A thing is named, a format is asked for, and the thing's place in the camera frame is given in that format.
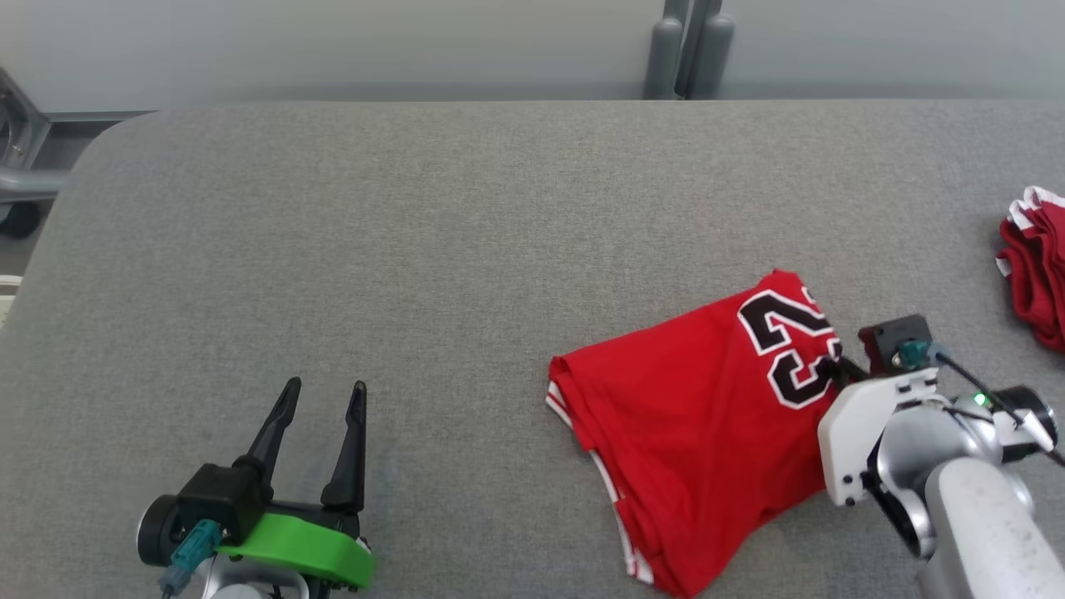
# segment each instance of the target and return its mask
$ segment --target folded red cloth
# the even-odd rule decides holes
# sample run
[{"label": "folded red cloth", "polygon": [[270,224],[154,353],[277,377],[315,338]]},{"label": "folded red cloth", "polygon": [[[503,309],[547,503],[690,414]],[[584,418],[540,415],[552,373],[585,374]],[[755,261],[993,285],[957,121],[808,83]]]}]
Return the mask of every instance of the folded red cloth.
[{"label": "folded red cloth", "polygon": [[1027,188],[999,233],[1006,247],[996,262],[1010,281],[1014,312],[1041,343],[1065,352],[1065,199]]},{"label": "folded red cloth", "polygon": [[628,573],[692,597],[824,488],[839,339],[794,273],[556,357],[547,404],[600,468]]}]

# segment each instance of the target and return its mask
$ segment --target gray fabric surface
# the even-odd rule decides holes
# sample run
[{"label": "gray fabric surface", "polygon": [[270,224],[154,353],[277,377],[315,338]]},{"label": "gray fabric surface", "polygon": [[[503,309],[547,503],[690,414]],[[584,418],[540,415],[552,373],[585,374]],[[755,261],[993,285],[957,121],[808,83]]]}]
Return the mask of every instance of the gray fabric surface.
[{"label": "gray fabric surface", "polygon": [[[370,388],[370,597],[653,597],[551,356],[797,271],[852,356],[922,312],[995,385],[1065,402],[993,264],[1065,190],[1033,103],[262,104],[136,118],[83,155],[0,331],[0,595],[144,598],[136,522],[304,377],[274,477],[316,500]],[[946,377],[948,391],[963,392]],[[1020,466],[1065,550],[1065,472]],[[916,596],[872,502],[812,499],[705,597]]]}]

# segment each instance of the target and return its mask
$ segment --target cable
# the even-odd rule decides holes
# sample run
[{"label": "cable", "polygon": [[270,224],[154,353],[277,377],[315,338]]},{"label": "cable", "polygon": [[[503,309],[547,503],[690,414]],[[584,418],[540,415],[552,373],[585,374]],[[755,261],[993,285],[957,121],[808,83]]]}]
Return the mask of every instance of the cable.
[{"label": "cable", "polygon": [[946,411],[947,414],[952,414],[952,415],[955,415],[955,416],[964,416],[965,418],[973,418],[976,420],[981,420],[981,421],[987,422],[989,424],[995,424],[995,419],[992,418],[992,417],[989,417],[989,416],[981,416],[979,414],[973,414],[971,411],[967,411],[967,410],[964,410],[964,409],[957,409],[957,408],[953,408],[953,407],[949,407],[949,406],[943,406],[940,409],[944,410],[944,411]]},{"label": "cable", "polygon": [[836,363],[838,373],[847,377],[848,381],[853,381],[859,383],[862,381],[868,381],[872,378],[872,375],[865,371],[862,367],[854,363],[854,360],[848,358],[847,356],[839,356],[839,360]]},{"label": "cable", "polygon": [[1062,468],[1065,468],[1065,456],[1063,456],[1061,454],[1061,452],[1058,451],[1056,448],[1054,448],[1051,451],[1048,451],[1047,452],[1047,457],[1050,458],[1050,462],[1053,462],[1058,466],[1061,466]]},{"label": "cable", "polygon": [[222,525],[214,520],[200,520],[192,532],[181,541],[181,545],[170,555],[170,565],[159,579],[159,589],[163,599],[177,597],[189,586],[189,581],[196,571],[196,566],[203,560],[214,555],[222,544]]},{"label": "cable", "polygon": [[1017,416],[1017,412],[1014,411],[1013,408],[1010,407],[1005,402],[1003,402],[1002,400],[1000,400],[998,398],[998,395],[996,395],[995,392],[990,390],[989,387],[987,387],[986,385],[984,385],[983,383],[981,383],[979,378],[977,378],[976,376],[973,376],[971,372],[965,370],[962,367],[962,365],[955,362],[950,356],[948,356],[947,354],[945,354],[943,352],[936,352],[934,358],[936,360],[938,360],[938,361],[940,361],[940,362],[949,366],[951,368],[951,370],[953,370],[958,375],[961,375],[962,378],[964,378],[964,379],[968,381],[969,383],[971,383],[972,386],[976,387],[977,389],[980,389],[980,392],[983,393],[984,396],[986,396],[988,400],[990,400],[990,402],[993,404],[995,404],[996,406],[998,406],[998,408],[1001,409],[1002,411],[1009,414],[1010,418],[1013,419],[1013,421],[1017,424],[1017,426],[1020,426],[1021,424],[1025,423],[1025,419],[1022,419],[1021,417]]}]

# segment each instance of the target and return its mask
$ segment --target black cable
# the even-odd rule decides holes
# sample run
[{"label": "black cable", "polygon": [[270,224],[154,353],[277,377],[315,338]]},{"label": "black cable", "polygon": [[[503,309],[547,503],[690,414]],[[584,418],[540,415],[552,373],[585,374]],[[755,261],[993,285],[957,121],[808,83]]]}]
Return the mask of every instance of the black cable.
[{"label": "black cable", "polygon": [[1014,411],[1013,408],[1010,407],[1010,405],[1007,405],[1005,402],[1003,402],[1002,400],[1000,400],[999,396],[996,395],[995,392],[990,390],[990,388],[988,388],[986,385],[984,385],[983,383],[981,383],[980,379],[977,378],[976,376],[973,376],[971,372],[969,372],[969,371],[965,370],[964,368],[962,368],[962,365],[955,362],[950,356],[948,356],[947,354],[944,354],[941,352],[938,352],[935,355],[935,359],[937,359],[940,362],[949,366],[951,368],[951,370],[953,370],[954,372],[956,372],[957,374],[960,374],[962,376],[962,378],[964,378],[964,379],[968,381],[969,383],[971,383],[972,386],[976,387],[977,389],[980,389],[980,392],[983,393],[984,396],[986,396],[988,400],[990,400],[990,402],[993,404],[995,404],[996,406],[998,406],[998,408],[1001,409],[1002,411],[1009,414],[1010,418],[1013,419],[1013,421],[1017,424],[1017,426],[1020,426],[1021,424],[1025,423],[1025,419],[1021,418],[1021,417],[1019,417],[1019,416],[1017,416],[1017,412]]},{"label": "black cable", "polygon": [[965,418],[973,418],[976,420],[982,420],[990,424],[995,424],[995,419],[987,416],[980,416],[979,414],[972,414],[971,411],[965,411],[963,409],[953,408],[950,406],[943,406],[941,408],[947,414],[953,414],[956,416],[964,416]]},{"label": "black cable", "polygon": [[846,376],[848,381],[853,381],[859,383],[862,381],[868,381],[872,378],[872,375],[865,371],[862,367],[854,363],[854,360],[848,358],[847,356],[839,356],[839,360],[836,362],[836,367],[839,369],[840,374]]},{"label": "black cable", "polygon": [[1056,448],[1048,451],[1047,452],[1047,457],[1050,458],[1050,462],[1053,462],[1058,466],[1061,466],[1062,468],[1065,468],[1065,456],[1063,456],[1061,454],[1061,452],[1058,451]]}]

